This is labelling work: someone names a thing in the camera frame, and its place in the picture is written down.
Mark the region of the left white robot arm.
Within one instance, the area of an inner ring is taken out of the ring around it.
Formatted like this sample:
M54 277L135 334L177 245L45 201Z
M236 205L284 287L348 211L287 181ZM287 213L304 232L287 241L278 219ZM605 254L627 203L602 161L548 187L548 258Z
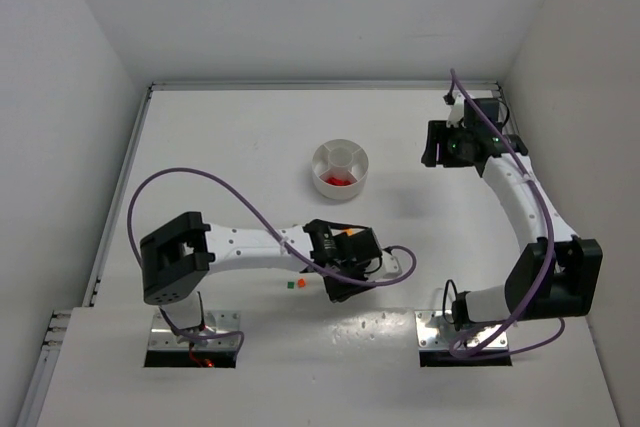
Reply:
M311 272L318 265L329 299L343 302L391 279L399 267L369 227L314 219L279 229L207 224L199 212L186 212L140 241L144 301L160 308L174 335L203 344L204 309L198 284L227 271L281 269Z

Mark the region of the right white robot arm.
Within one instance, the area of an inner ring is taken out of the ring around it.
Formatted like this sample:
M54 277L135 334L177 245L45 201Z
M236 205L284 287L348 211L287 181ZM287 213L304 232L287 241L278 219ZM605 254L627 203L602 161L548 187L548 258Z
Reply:
M452 303L457 329L520 320L583 317L592 307L603 251L560 216L536 178L527 147L504 134L496 98L468 102L447 94L445 120L428 123L422 163L473 167L492 189L514 229L521 254L503 284L464 291Z

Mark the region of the red half-round lego piece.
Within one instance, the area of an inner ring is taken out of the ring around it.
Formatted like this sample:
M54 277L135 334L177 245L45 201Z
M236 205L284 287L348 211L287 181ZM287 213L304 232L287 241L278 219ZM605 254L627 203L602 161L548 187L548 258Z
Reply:
M352 184L352 182L349 179L341 179L336 177L328 177L325 180L325 182L329 185L338 186L338 187L350 186Z

